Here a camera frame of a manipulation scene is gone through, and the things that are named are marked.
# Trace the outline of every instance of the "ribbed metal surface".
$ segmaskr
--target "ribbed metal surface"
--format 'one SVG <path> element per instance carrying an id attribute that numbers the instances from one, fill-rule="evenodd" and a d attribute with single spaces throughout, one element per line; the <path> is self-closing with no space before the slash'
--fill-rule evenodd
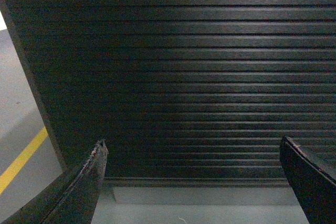
<path id="1" fill-rule="evenodd" d="M 283 135 L 335 137 L 336 0 L 6 4 L 68 162 L 104 137 L 107 177 L 279 185 Z"/>

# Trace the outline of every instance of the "floor marking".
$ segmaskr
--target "floor marking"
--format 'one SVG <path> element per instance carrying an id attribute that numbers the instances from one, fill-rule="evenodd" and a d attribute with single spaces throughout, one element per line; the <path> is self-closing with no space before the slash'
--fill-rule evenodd
<path id="1" fill-rule="evenodd" d="M 27 147 L 18 155 L 4 173 L 0 175 L 0 195 L 6 187 L 12 182 L 15 176 L 20 172 L 22 167 L 27 163 L 31 156 L 41 146 L 47 138 L 48 132 L 45 127 L 33 138 Z"/>

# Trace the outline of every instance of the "black object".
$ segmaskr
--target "black object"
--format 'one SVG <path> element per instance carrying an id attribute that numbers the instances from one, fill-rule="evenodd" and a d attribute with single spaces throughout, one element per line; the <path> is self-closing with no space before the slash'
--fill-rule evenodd
<path id="1" fill-rule="evenodd" d="M 335 137 L 336 0 L 3 3 L 67 164 L 106 137 L 125 184 L 288 186 L 281 137 Z"/>
<path id="2" fill-rule="evenodd" d="M 336 166 L 289 137 L 282 139 L 280 161 L 308 221 L 336 223 Z"/>
<path id="3" fill-rule="evenodd" d="M 81 165 L 61 174 L 2 224 L 91 223 L 107 154 L 104 141 L 98 141 Z"/>

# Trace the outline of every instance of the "concrete floor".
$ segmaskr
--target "concrete floor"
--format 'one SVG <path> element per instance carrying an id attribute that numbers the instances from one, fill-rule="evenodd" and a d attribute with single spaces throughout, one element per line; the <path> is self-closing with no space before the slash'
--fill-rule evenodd
<path id="1" fill-rule="evenodd" d="M 0 31 L 0 80 L 2 174 L 44 126 L 6 30 Z M 61 167 L 47 138 L 0 195 L 0 222 L 60 174 Z M 114 191 L 113 194 L 110 186 L 104 186 L 92 223 L 185 224 L 184 219 L 187 224 L 308 224 L 290 188 L 260 191 L 115 188 Z"/>
<path id="2" fill-rule="evenodd" d="M 0 30 L 0 174 L 44 127 L 7 30 Z M 46 138 L 0 195 L 0 222 L 28 203 L 62 173 Z"/>

